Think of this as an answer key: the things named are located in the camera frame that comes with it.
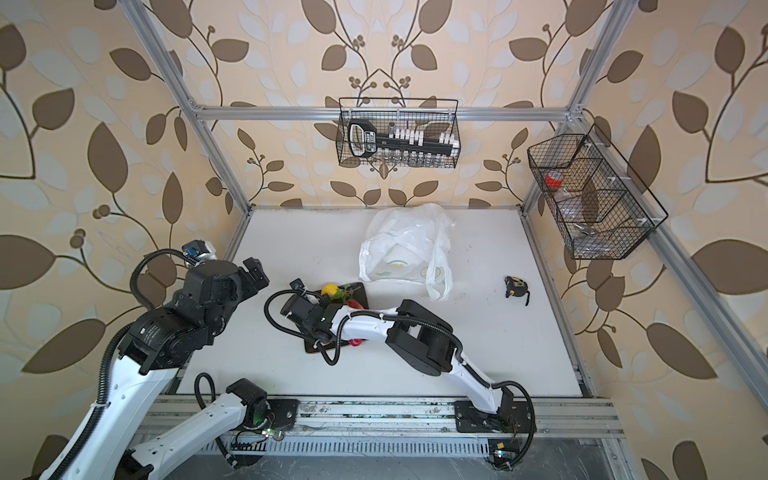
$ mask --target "clear plastic bag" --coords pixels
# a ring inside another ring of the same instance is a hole
[[[360,279],[423,283],[430,299],[445,299],[453,288],[446,257],[453,225],[437,204],[378,212],[360,247]]]

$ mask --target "clear plastic packaging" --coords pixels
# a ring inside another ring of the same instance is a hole
[[[378,212],[360,247],[360,279],[421,283],[430,299],[447,298],[453,288],[446,256],[453,225],[437,204]]]

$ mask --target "wire basket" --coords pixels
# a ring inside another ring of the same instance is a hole
[[[624,259],[669,216],[628,162],[621,173],[608,163],[598,148],[603,138],[593,126],[586,135],[558,135],[528,149],[531,172],[574,260]],[[663,213],[646,211],[627,182]]]
[[[444,98],[340,98],[339,165],[455,168],[457,109],[458,100]]]

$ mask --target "tape measure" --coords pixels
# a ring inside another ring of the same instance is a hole
[[[528,295],[525,299],[525,306],[528,306],[528,302],[531,301],[531,292],[528,291],[528,284],[525,280],[516,278],[514,276],[507,276],[504,278],[504,283],[507,285],[506,297],[512,296],[524,296]]]

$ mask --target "brown leaf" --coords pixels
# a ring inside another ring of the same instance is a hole
[[[637,3],[637,7],[645,13],[655,12],[658,6],[659,6],[659,0],[640,0]]]
[[[699,448],[691,440],[680,442],[672,451],[672,466],[680,480],[707,480],[707,469]]]
[[[426,45],[413,45],[411,48],[411,61],[422,70],[437,70],[437,58],[432,49]]]
[[[331,188],[342,197],[357,197],[357,190],[350,184],[332,181]]]
[[[413,189],[413,196],[426,197],[427,195],[437,190],[438,183],[439,182],[437,180],[428,180],[416,185]]]
[[[155,280],[164,286],[171,286],[176,283],[176,263],[170,258],[170,255],[160,255],[155,257],[147,264],[149,274]]]
[[[285,162],[282,160],[272,160],[268,164],[266,164],[266,171],[268,172],[279,172],[283,169],[283,166],[285,165]]]
[[[221,192],[224,191],[224,187],[221,184],[221,180],[219,180],[219,177],[211,177],[210,180],[205,182],[205,187],[208,189],[211,195],[214,195],[216,197],[221,195]]]
[[[362,196],[362,202],[365,205],[374,205],[376,204],[376,202],[379,201],[381,197],[382,197],[382,190],[380,188],[376,188],[375,190],[368,190]]]
[[[19,235],[0,235],[6,257],[0,268],[0,290],[11,290],[35,282],[45,275],[56,256],[40,243]]]
[[[528,129],[523,128],[518,132],[517,135],[515,135],[515,138],[512,138],[511,147],[512,150],[515,148],[520,148],[520,145],[523,145],[523,143],[528,139]]]
[[[611,146],[611,124],[608,123],[608,120],[602,117],[595,117],[594,132],[606,147]]]
[[[210,46],[210,50],[219,60],[234,63],[248,55],[248,46],[247,41],[237,40],[236,38],[222,38],[221,40],[216,40]]]
[[[621,52],[608,69],[607,79],[615,84],[627,80],[637,70],[637,66],[643,59],[643,54],[635,50]]]
[[[419,108],[437,108],[437,97],[433,95],[427,98],[419,105]]]
[[[545,201],[544,195],[539,194],[538,196],[538,216],[542,217],[544,215],[544,206],[547,203]]]
[[[324,0],[301,0],[301,8],[315,30],[325,35],[336,30],[336,13]]]
[[[496,180],[480,182],[479,184],[475,184],[475,186],[480,190],[485,190],[486,192],[496,192],[502,189],[502,183],[497,182]]]
[[[147,122],[147,145],[154,145],[163,137],[165,133],[165,114],[156,114]]]
[[[389,189],[389,199],[395,204],[395,205],[405,205],[408,201],[408,196],[406,195],[406,192],[402,190],[394,190],[392,188]]]
[[[428,0],[419,12],[419,28],[424,33],[435,33],[451,14],[451,0]]]
[[[664,470],[662,470],[661,468],[658,468],[656,464],[653,463],[651,460],[646,460],[645,458],[641,458],[640,461],[643,464],[643,469],[645,470],[645,476],[648,477],[648,480],[670,480],[670,478],[667,477],[667,474],[664,473]]]
[[[715,63],[726,73],[736,73],[744,60],[744,48],[744,39],[739,32],[725,27],[715,45]]]
[[[643,193],[656,180],[661,168],[661,146],[654,129],[650,125],[634,144],[629,156],[627,175],[632,179],[637,189]]]
[[[182,117],[174,118],[174,130],[176,131],[176,140],[179,140],[181,150],[187,151],[187,124]]]
[[[591,178],[587,180],[579,198],[581,199],[581,216],[584,221],[589,224],[597,222],[598,213],[600,213],[600,199]]]
[[[56,457],[58,457],[58,454],[61,453],[61,450],[64,450],[64,447],[67,446],[68,443],[69,440],[61,435],[48,435],[45,437],[43,444],[40,446],[40,450],[38,450],[38,456],[35,457],[35,463],[32,466],[32,477],[40,475],[45,469],[51,466],[51,463],[53,463]]]
[[[99,10],[111,10],[118,4],[118,0],[94,0],[94,7]]]
[[[100,123],[88,142],[88,165],[104,188],[117,193],[128,179],[128,162],[109,127]]]
[[[334,124],[315,124],[315,130],[330,141],[341,141],[344,133]]]
[[[360,159],[358,157],[348,157],[339,162],[344,168],[357,168],[360,166]]]
[[[702,99],[676,91],[672,94],[672,112],[680,128],[695,134],[707,126],[710,109]]]
[[[584,67],[587,66],[587,62],[589,61],[589,56],[592,55],[592,49],[587,48],[584,50],[584,53],[581,54],[581,60],[578,62],[578,74],[581,75],[581,72],[584,71]]]
[[[109,56],[127,76],[134,80],[149,80],[152,70],[149,69],[149,64],[139,52],[130,48],[116,48],[109,52]]]
[[[533,108],[533,102],[530,100],[513,101],[510,104],[506,104],[504,108]]]
[[[184,67],[181,66],[179,54],[176,53],[175,50],[168,51],[168,54],[170,55],[170,59],[174,61],[174,65],[176,65],[176,70],[178,70],[179,75],[184,75]]]
[[[547,42],[536,37],[518,38],[509,42],[509,50],[518,60],[541,60],[547,54]]]
[[[142,273],[138,277],[136,286],[153,306],[160,306],[165,301],[165,287],[155,280],[154,277]]]
[[[96,348],[104,336],[104,328],[96,319],[80,320],[68,326],[43,345],[22,372],[51,373],[74,365]]]
[[[500,164],[496,160],[483,160],[482,165],[483,167],[487,168],[490,171],[494,171],[494,172],[502,171],[502,164]]]
[[[249,150],[256,150],[256,142],[253,141],[253,138],[251,138],[249,134],[245,133],[245,130],[242,128],[237,129],[237,138],[239,138],[240,142],[248,147]]]
[[[470,198],[467,206],[469,206],[469,208],[488,208],[491,204],[485,200],[480,200],[479,198]]]
[[[224,196],[224,207],[227,209],[227,215],[232,213],[233,204],[234,200],[232,198],[232,194],[227,192],[227,195]]]
[[[578,270],[576,260],[571,257],[571,252],[569,252],[568,248],[565,246],[563,246],[563,260],[565,260],[565,267],[568,268],[568,271],[571,272],[571,275],[576,273],[576,270]]]
[[[149,5],[158,20],[174,35],[192,35],[192,15],[183,0],[150,0]]]
[[[163,215],[168,223],[176,223],[181,217],[181,209],[184,207],[184,195],[181,193],[181,184],[176,174],[170,174],[163,189]]]
[[[40,128],[56,130],[67,123],[73,110],[74,90],[67,88],[38,97],[32,104],[32,117]]]
[[[601,310],[610,312],[616,310],[621,305],[621,298],[624,295],[624,278],[622,276],[612,276],[605,280],[603,284],[594,293],[594,301]]]
[[[289,207],[289,208],[302,208],[304,204],[302,203],[300,198],[292,198],[290,200],[286,200],[280,204],[281,207]]]
[[[623,368],[621,366],[621,357],[619,357],[619,351],[616,350],[616,344],[611,338],[611,335],[605,331],[605,328],[598,330],[598,343],[600,344],[600,350],[603,351],[603,354],[605,354],[605,358],[608,359],[608,362],[613,363],[618,368]]]
[[[768,289],[768,251],[742,240],[717,240],[693,254],[712,286],[726,295]]]
[[[565,30],[569,35],[578,37],[587,30],[603,14],[606,0],[571,0],[565,13]]]
[[[12,23],[0,28],[0,68],[13,70],[27,58],[27,44],[21,32]]]
[[[293,184],[288,184],[286,182],[269,182],[266,187],[273,192],[284,192],[293,188]]]
[[[613,268],[613,260],[592,260],[587,266],[587,285],[589,288],[592,290],[600,288],[605,280],[611,278]]]
[[[712,366],[693,343],[671,326],[652,323],[645,333],[659,358],[673,369],[694,379],[717,377]]]
[[[325,71],[336,71],[346,63],[346,48],[344,45],[331,45],[323,54],[320,67]]]
[[[437,138],[450,127],[451,124],[445,121],[430,122],[424,127],[424,136],[427,138]]]

